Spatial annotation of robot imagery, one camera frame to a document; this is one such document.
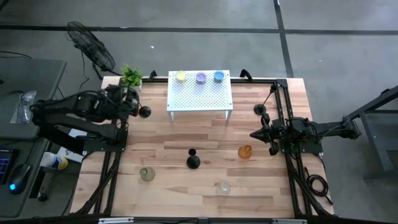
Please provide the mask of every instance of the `white pegboard stand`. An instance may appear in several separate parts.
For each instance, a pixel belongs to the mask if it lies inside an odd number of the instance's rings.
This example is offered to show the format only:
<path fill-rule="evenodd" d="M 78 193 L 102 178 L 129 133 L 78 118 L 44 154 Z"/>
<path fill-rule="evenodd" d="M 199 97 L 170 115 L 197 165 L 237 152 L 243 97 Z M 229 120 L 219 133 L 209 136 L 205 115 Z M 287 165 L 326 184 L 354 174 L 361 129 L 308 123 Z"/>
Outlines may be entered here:
<path fill-rule="evenodd" d="M 167 112 L 172 121 L 174 112 L 187 111 L 225 111 L 226 120 L 229 120 L 233 110 L 229 70 L 222 70 L 224 80 L 221 83 L 214 82 L 215 71 L 185 71 L 187 76 L 185 83 L 177 81 L 175 78 L 177 71 L 169 71 Z M 198 72 L 206 74 L 204 85 L 196 83 Z"/>

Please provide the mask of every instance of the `potted plant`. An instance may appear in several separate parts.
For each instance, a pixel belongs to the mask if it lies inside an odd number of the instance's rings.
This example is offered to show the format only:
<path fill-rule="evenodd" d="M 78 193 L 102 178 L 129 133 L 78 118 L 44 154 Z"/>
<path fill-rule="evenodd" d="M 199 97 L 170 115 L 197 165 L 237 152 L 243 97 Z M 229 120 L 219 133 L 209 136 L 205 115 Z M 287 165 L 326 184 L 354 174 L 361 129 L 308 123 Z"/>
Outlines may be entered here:
<path fill-rule="evenodd" d="M 141 90 L 142 86 L 142 71 L 139 70 L 138 68 L 135 68 L 134 70 L 131 70 L 129 65 L 124 66 L 122 68 L 123 72 L 123 77 L 122 81 L 124 82 L 124 85 L 126 85 L 128 88 L 132 88 L 136 91 Z"/>

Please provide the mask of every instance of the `green plant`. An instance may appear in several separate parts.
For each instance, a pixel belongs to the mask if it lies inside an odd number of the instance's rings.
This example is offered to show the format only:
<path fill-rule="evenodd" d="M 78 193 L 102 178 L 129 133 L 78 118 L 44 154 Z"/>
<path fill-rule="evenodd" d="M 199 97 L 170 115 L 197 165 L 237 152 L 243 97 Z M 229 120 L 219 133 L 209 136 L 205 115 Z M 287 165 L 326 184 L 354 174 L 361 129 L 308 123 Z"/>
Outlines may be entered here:
<path fill-rule="evenodd" d="M 123 82 L 127 87 L 130 86 L 139 86 L 141 84 L 140 80 L 142 78 L 142 71 L 139 70 L 138 68 L 135 68 L 134 71 L 131 70 L 129 65 L 124 66 L 122 68 L 123 72 Z"/>

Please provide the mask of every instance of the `wooden tabletop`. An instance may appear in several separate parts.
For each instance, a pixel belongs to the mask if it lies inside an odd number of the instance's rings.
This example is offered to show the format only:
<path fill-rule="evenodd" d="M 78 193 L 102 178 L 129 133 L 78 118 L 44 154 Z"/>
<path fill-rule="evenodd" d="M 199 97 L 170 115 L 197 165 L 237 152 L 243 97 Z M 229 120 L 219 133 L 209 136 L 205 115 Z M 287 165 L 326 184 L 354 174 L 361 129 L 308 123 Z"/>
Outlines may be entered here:
<path fill-rule="evenodd" d="M 294 116 L 312 119 L 304 81 L 287 80 Z M 119 77 L 104 77 L 102 87 L 110 83 L 118 84 Z M 263 101 L 269 88 L 267 84 L 232 84 L 234 111 L 230 121 L 225 121 L 223 111 L 179 112 L 172 123 L 166 112 L 167 84 L 144 83 L 141 104 L 149 106 L 152 114 L 129 118 L 128 145 L 121 158 L 112 216 L 293 217 L 283 154 L 270 156 L 268 144 L 249 137 L 261 128 L 253 106 Z M 274 95 L 266 107 L 271 120 L 277 119 Z M 238 156 L 239 147 L 245 145 L 252 147 L 249 159 Z M 190 148 L 197 150 L 201 160 L 195 170 L 186 165 Z M 97 187 L 103 157 L 103 152 L 94 152 L 84 160 L 71 212 L 81 208 Z M 303 164 L 311 174 L 325 177 L 322 163 L 314 155 L 304 154 Z M 143 167 L 155 169 L 153 181 L 141 179 Z M 231 185 L 229 195 L 216 193 L 215 184 L 220 180 Z M 298 194 L 304 211 L 300 190 Z M 317 199 L 333 213 L 325 198 Z"/>

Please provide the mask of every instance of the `blue cup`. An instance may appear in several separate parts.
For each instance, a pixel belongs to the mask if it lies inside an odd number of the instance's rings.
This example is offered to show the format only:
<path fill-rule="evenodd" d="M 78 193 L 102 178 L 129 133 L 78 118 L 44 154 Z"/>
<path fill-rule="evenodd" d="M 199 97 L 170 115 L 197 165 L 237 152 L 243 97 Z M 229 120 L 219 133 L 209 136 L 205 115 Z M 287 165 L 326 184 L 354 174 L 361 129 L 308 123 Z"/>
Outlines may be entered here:
<path fill-rule="evenodd" d="M 221 83 L 224 80 L 224 72 L 223 71 L 216 71 L 214 73 L 214 82 Z"/>

